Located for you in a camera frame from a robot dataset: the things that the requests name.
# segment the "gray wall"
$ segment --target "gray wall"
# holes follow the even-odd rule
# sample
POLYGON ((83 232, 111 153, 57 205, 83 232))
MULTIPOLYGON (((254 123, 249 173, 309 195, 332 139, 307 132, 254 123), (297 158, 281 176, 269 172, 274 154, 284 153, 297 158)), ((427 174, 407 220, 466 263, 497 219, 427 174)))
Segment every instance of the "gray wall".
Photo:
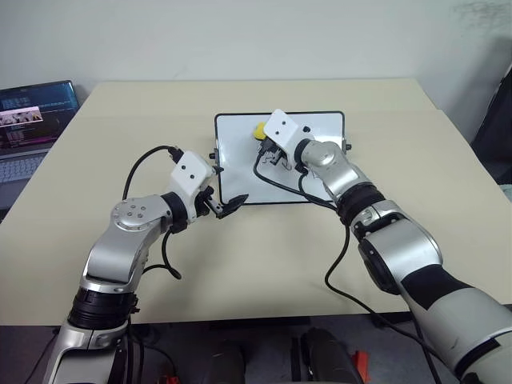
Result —
POLYGON ((511 3, 2 0, 0 87, 415 77, 471 140, 512 61, 511 3))

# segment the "white board with black frame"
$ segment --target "white board with black frame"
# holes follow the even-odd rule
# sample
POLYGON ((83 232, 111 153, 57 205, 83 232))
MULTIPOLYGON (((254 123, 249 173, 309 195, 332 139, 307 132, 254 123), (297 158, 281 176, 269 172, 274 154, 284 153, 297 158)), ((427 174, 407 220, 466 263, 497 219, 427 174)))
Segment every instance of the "white board with black frame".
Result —
MULTIPOLYGON (((345 116, 341 111, 287 112, 300 126, 308 126, 316 140, 336 142, 345 148, 345 116)), ((253 166, 258 155, 260 142, 253 132, 260 122, 266 122, 270 113, 260 114, 218 114, 215 116, 215 137, 217 141, 218 165, 224 169, 218 176, 219 193, 222 203, 240 195, 248 194, 246 204, 277 204, 305 202, 302 196, 280 190, 257 178, 253 166)), ((285 159, 274 166, 270 156, 264 156, 258 166, 264 176, 298 188, 300 173, 291 169, 285 159)), ((304 190, 329 200, 322 181, 311 172, 303 180, 304 190)))

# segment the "beige tabletop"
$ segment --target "beige tabletop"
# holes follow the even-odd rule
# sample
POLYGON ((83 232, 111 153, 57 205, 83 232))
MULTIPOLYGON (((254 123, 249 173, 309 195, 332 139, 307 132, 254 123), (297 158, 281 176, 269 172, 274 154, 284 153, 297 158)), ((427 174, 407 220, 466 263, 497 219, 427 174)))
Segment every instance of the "beige tabletop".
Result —
MULTIPOLYGON (((342 110, 349 154, 436 238, 446 268, 512 302, 512 209, 443 112, 410 79, 109 82, 99 85, 0 225, 0 324, 58 324, 134 161, 160 144, 207 156, 221 112, 342 110)), ((162 193, 173 163, 144 162, 130 194, 162 193)), ((244 206, 173 236, 172 264, 144 275, 135 322, 362 312, 323 285, 343 228, 307 204, 244 206)), ((150 251, 159 262, 160 244, 150 251)), ((379 311, 404 310, 372 283, 352 242, 333 283, 379 311)))

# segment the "cable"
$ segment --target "cable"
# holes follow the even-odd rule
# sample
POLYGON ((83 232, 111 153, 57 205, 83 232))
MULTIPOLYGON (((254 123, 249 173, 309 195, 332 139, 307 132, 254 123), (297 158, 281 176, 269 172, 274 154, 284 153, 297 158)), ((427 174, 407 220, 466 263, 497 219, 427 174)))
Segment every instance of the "cable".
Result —
POLYGON ((298 190, 300 190, 305 196, 304 198, 306 198, 306 200, 308 202, 312 202, 313 204, 316 204, 317 206, 324 206, 325 208, 331 208, 333 207, 334 210, 336 210, 336 208, 334 206, 332 206, 328 201, 326 200, 322 200, 320 198, 317 198, 317 200, 320 200, 320 203, 318 201, 315 201, 311 198, 309 198, 307 195, 307 193, 304 191, 304 187, 302 186, 302 181, 304 180, 304 178, 307 176, 307 174, 301 174, 300 177, 298 178, 298 190))
POLYGON ((174 360, 172 359, 171 356, 169 356, 169 354, 167 352, 165 352, 164 350, 158 348, 157 346, 149 346, 147 344, 144 343, 144 341, 142 340, 142 338, 137 335, 137 333, 135 332, 135 330, 132 328, 132 337, 133 337, 133 341, 136 342, 138 344, 138 347, 139 347, 139 353, 140 353, 140 356, 142 357, 141 359, 139 359, 139 363, 138 363, 138 376, 140 376, 140 379, 142 379, 142 368, 144 366, 144 349, 147 348, 148 350, 155 350, 157 352, 159 352, 162 356, 164 356, 167 361, 169 362, 169 364, 171 365, 172 367, 172 370, 174 372, 174 374, 176 374, 176 365, 174 364, 174 360))
POLYGON ((278 182, 275 182, 274 180, 271 180, 271 179, 263 176, 262 174, 260 174, 258 171, 258 164, 259 164, 260 160, 262 159, 262 155, 263 154, 261 154, 261 153, 258 154, 258 156, 256 157, 256 162, 254 163, 254 166, 253 166, 253 172, 257 178, 259 178, 260 180, 263 180, 264 182, 267 182, 268 184, 271 184, 272 186, 276 186, 277 188, 279 188, 281 190, 291 192, 292 194, 297 194, 299 196, 304 197, 307 200, 311 199, 311 202, 315 201, 316 202, 315 204, 317 204, 319 206, 324 206, 325 208, 329 208, 330 210, 336 210, 336 208, 332 204, 326 202, 325 200, 318 198, 317 196, 313 196, 312 194, 307 194, 307 193, 301 192, 299 190, 294 190, 293 188, 284 186, 283 184, 279 184, 278 182))
MULTIPOLYGON (((309 200, 311 202, 314 202, 315 199, 318 199, 318 197, 310 195, 310 194, 307 194, 307 193, 304 192, 304 189, 302 188, 302 180, 304 179, 305 175, 301 175, 301 177, 299 178, 299 180, 298 180, 298 187, 299 187, 300 191, 297 191, 297 190, 294 190, 292 188, 289 188, 288 186, 284 186, 284 185, 279 184, 279 183, 277 183, 277 182, 275 182, 273 180, 270 180, 269 178, 266 178, 265 176, 260 174, 258 172, 258 164, 259 164, 261 158, 262 158, 262 154, 260 153, 260 154, 258 154, 258 156, 256 158, 256 162, 254 163, 254 166, 253 166, 253 172, 256 175, 256 177, 258 177, 259 179, 263 180, 264 182, 267 182, 267 183, 271 184, 272 186, 276 186, 277 188, 280 188, 282 190, 287 190, 288 192, 291 192, 293 194, 298 194, 300 196, 303 196, 304 198, 306 198, 307 200, 309 200)), ((325 208, 336 210, 336 208, 334 206, 332 206, 331 204, 329 204, 325 200, 321 200, 319 202, 319 205, 324 206, 325 208)), ((343 258, 345 257, 345 254, 346 254, 346 252, 348 250, 348 247, 349 247, 349 243, 350 243, 350 227, 349 226, 345 226, 345 241, 343 243, 342 251, 340 252, 339 256, 334 260, 333 264, 330 266, 330 268, 326 272, 326 276, 324 277, 324 282, 325 282, 327 288, 329 288, 330 290, 332 290, 336 294, 339 294, 339 295, 343 296, 344 298, 348 298, 352 302, 355 302, 357 305, 359 305, 361 308, 363 308, 364 310, 368 311, 370 314, 372 314, 373 316, 378 318, 382 323, 386 324, 389 328, 391 328, 395 332, 398 332, 399 334, 401 334, 402 336, 405 336, 407 338, 413 339, 414 341, 416 341, 417 344, 422 346, 422 348, 427 350, 432 356, 436 357, 436 359, 438 359, 440 362, 442 362, 441 358, 436 353, 436 351, 433 350, 431 346, 426 344, 426 342, 421 340, 419 337, 417 337, 414 334, 411 334, 411 333, 409 333, 409 332, 407 332, 405 330, 402 330, 402 329, 398 328, 393 323, 389 322, 386 318, 384 318, 383 316, 381 316, 380 314, 378 314, 377 312, 372 310, 367 304, 365 304, 364 302, 362 302, 361 300, 359 300, 355 296, 352 296, 351 294, 348 294, 347 292, 339 290, 338 288, 336 288, 335 286, 330 284, 329 278, 332 275, 332 273, 334 272, 334 270, 336 269, 336 267, 338 266, 338 264, 341 262, 341 260, 343 260, 343 258)))
POLYGON ((148 346, 147 344, 144 344, 144 347, 147 348, 148 350, 156 350, 157 352, 159 352, 161 355, 163 355, 167 361, 169 362, 169 364, 171 364, 172 368, 173 368, 173 371, 174 371, 174 374, 176 374, 176 365, 174 364, 174 361, 173 359, 171 358, 171 356, 168 355, 167 352, 165 352, 164 350, 161 350, 160 348, 158 348, 157 346, 148 346))
POLYGON ((134 342, 131 337, 131 319, 128 317, 128 326, 126 327, 126 384, 134 382, 134 342))
POLYGON ((175 148, 173 146, 156 146, 155 148, 153 148, 152 150, 148 150, 146 153, 144 153, 143 156, 138 158, 134 166, 131 167, 131 170, 128 173, 128 177, 126 178, 125 188, 122 191, 123 200, 125 200, 128 197, 128 189, 130 188, 131 179, 134 177, 135 171, 137 170, 138 166, 140 166, 142 162, 146 160, 149 156, 160 150, 168 150, 169 152, 171 152, 172 150, 175 150, 175 148))
POLYGON ((150 270, 157 270, 158 268, 163 268, 164 270, 167 270, 167 267, 164 266, 163 264, 153 264, 152 266, 147 266, 146 268, 144 268, 142 274, 149 272, 150 270))
MULTIPOLYGON (((154 154, 155 152, 158 152, 160 150, 167 150, 171 154, 171 156, 172 156, 173 152, 177 151, 177 149, 174 148, 173 146, 156 146, 155 148, 153 148, 152 150, 148 150, 140 158, 138 158, 138 160, 135 162, 135 164, 131 167, 131 170, 128 173, 128 177, 126 178, 125 188, 122 192, 123 200, 125 200, 128 197, 128 190, 130 189, 131 180, 134 177, 135 171, 137 170, 138 166, 140 166, 142 164, 142 162, 144 160, 146 160, 149 156, 151 156, 152 154, 154 154)), ((175 268, 173 268, 170 265, 169 258, 167 257, 167 249, 166 248, 167 248, 167 240, 168 240, 169 236, 170 236, 170 230, 168 230, 166 232, 166 234, 162 240, 163 264, 154 264, 152 266, 148 266, 147 268, 144 268, 144 271, 142 272, 142 274, 144 274, 145 272, 148 272, 150 270, 154 270, 157 268, 163 268, 163 269, 168 270, 169 273, 172 274, 176 279, 180 280, 182 278, 182 275, 175 268)))
POLYGON ((167 267, 167 270, 170 274, 172 274, 177 280, 182 279, 182 274, 180 274, 175 268, 170 266, 169 259, 167 257, 167 240, 169 239, 169 236, 171 236, 170 230, 166 232, 162 239, 162 259, 164 265, 167 267))
POLYGON ((144 271, 142 274, 149 272, 150 270, 156 270, 158 268, 162 268, 164 270, 167 270, 170 274, 172 274, 177 280, 182 279, 182 274, 180 274, 175 268, 171 266, 169 263, 169 258, 167 257, 167 240, 169 239, 169 236, 171 235, 170 230, 166 232, 162 239, 162 259, 163 264, 153 264, 152 266, 147 266, 144 268, 144 271))
MULTIPOLYGON (((418 337, 421 340, 425 341, 425 339, 423 337, 422 328, 419 326, 418 320, 416 320, 416 317, 414 315, 413 315, 413 324, 414 324, 414 328, 416 329, 416 333, 418 334, 418 337)), ((432 361, 432 356, 430 356, 429 351, 424 346, 422 346, 422 350, 423 350, 423 354, 425 355, 426 363, 428 364, 430 372, 432 373, 432 378, 434 379, 434 382, 436 384, 442 384, 441 378, 439 377, 438 370, 436 369, 434 362, 432 361)))
POLYGON ((134 340, 138 344, 138 372, 137 384, 142 384, 142 372, 144 370, 144 345, 139 340, 135 332, 133 332, 134 340))
POLYGON ((329 288, 330 290, 332 290, 336 294, 339 294, 339 295, 343 296, 344 298, 348 298, 352 302, 355 302, 357 305, 359 305, 361 308, 364 308, 366 311, 368 311, 373 316, 378 318, 381 322, 386 324, 389 328, 391 328, 395 332, 398 332, 399 334, 401 334, 402 336, 406 336, 407 338, 412 338, 413 340, 416 341, 416 343, 418 343, 420 346, 425 348, 432 356, 436 357, 436 359, 438 359, 439 361, 442 362, 441 358, 436 353, 436 351, 433 350, 431 346, 426 344, 426 342, 421 340, 419 337, 417 337, 417 336, 415 336, 413 334, 410 334, 409 332, 407 332, 405 330, 402 330, 402 329, 398 328, 392 322, 389 322, 386 318, 384 318, 383 316, 381 316, 380 314, 378 314, 377 312, 372 310, 368 305, 366 305, 364 302, 362 302, 358 298, 352 296, 351 294, 348 294, 347 292, 339 290, 338 288, 336 288, 336 287, 334 287, 334 286, 332 286, 330 284, 329 278, 332 275, 333 271, 338 266, 338 264, 340 263, 340 261, 343 260, 343 258, 345 257, 346 251, 349 248, 349 242, 350 242, 350 227, 349 226, 345 226, 345 242, 343 243, 342 251, 340 252, 339 256, 336 258, 336 260, 334 260, 333 264, 330 266, 329 270, 327 271, 326 276, 324 277, 324 282, 325 282, 327 288, 329 288))
POLYGON ((32 379, 32 376, 34 376, 36 369, 38 368, 39 364, 42 361, 42 358, 45 356, 46 352, 50 348, 52 341, 55 340, 55 338, 57 337, 57 335, 58 335, 57 329, 52 330, 52 332, 54 333, 54 335, 51 337, 51 339, 48 341, 48 343, 43 348, 41 354, 39 355, 38 360, 35 362, 34 367, 32 368, 32 371, 29 374, 29 377, 26 378, 25 384, 28 384, 28 382, 32 379))

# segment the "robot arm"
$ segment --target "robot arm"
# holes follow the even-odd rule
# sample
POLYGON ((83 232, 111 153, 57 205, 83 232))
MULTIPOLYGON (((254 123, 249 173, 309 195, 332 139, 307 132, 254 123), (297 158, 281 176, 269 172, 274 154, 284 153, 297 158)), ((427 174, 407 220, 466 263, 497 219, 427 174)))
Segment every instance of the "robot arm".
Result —
POLYGON ((62 324, 44 383, 121 382, 121 342, 150 246, 167 232, 175 234, 212 210, 218 218, 235 212, 247 195, 226 205, 211 196, 211 178, 220 171, 194 152, 174 149, 177 163, 166 194, 128 198, 110 213, 110 224, 93 245, 73 307, 62 324))
POLYGON ((452 372, 467 382, 512 382, 512 313, 446 272, 434 238, 384 198, 337 144, 315 141, 280 110, 264 132, 295 169, 320 177, 375 284, 404 298, 452 372))

